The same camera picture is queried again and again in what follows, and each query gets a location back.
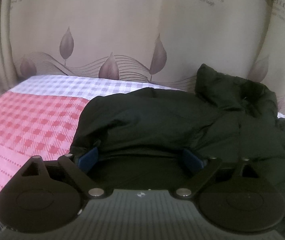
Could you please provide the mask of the black puffer jacket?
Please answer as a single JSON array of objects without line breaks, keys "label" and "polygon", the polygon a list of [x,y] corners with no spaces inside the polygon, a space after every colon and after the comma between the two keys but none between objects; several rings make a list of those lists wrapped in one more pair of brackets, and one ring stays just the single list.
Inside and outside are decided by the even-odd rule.
[{"label": "black puffer jacket", "polygon": [[[285,118],[265,85],[202,65],[194,93],[144,88],[98,96],[83,109],[70,146],[75,164],[93,148],[85,172],[114,189],[190,190],[214,225],[285,237]],[[185,160],[184,150],[204,168]]]}]

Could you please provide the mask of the pink purple checked bedsheet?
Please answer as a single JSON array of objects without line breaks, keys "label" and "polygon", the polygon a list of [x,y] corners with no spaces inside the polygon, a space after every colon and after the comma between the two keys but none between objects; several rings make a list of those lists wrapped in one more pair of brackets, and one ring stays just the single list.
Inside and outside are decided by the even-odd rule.
[{"label": "pink purple checked bedsheet", "polygon": [[0,190],[32,155],[69,151],[85,104],[147,83],[63,75],[33,76],[0,96]]}]

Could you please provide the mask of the beige leaf print curtain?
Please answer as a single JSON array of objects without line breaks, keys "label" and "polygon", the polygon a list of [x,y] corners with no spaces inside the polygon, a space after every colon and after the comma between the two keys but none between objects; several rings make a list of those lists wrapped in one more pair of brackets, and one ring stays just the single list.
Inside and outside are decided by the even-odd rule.
[{"label": "beige leaf print curtain", "polygon": [[0,0],[0,94],[44,74],[191,91],[201,64],[285,115],[285,0]]}]

